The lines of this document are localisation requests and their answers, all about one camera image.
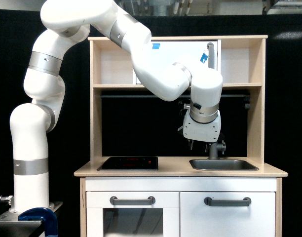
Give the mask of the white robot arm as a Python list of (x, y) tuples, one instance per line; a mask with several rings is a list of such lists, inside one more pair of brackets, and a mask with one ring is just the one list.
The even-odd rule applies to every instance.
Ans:
[(13, 144), (14, 196), (12, 210), (23, 213), (49, 206), (47, 133), (57, 124), (65, 95), (59, 72), (65, 53), (85, 40), (90, 28), (128, 52), (141, 84), (165, 101), (191, 90), (183, 135), (187, 139), (216, 142), (221, 130), (219, 102), (221, 74), (187, 55), (163, 71), (150, 65), (151, 31), (112, 0), (48, 0), (40, 17), (46, 30), (33, 45), (24, 78), (30, 103), (10, 116)]

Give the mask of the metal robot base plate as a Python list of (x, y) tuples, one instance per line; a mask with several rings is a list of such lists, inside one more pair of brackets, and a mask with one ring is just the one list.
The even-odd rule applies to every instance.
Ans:
[[(63, 205), (62, 201), (51, 202), (47, 209), (51, 210), (54, 214), (58, 215), (59, 208)], [(0, 215), (0, 227), (1, 226), (40, 226), (41, 220), (35, 219), (19, 219), (22, 213), (17, 212), (15, 209), (9, 209), (5, 213)]]

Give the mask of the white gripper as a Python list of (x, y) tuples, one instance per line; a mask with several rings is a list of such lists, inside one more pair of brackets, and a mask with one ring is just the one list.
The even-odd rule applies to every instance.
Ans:
[(205, 151), (210, 150), (210, 143), (217, 142), (221, 131), (221, 115), (220, 111), (217, 117), (210, 123), (198, 123), (194, 121), (189, 111), (186, 112), (183, 125), (178, 128), (178, 132), (188, 140), (189, 149), (193, 148), (193, 140), (207, 142)]

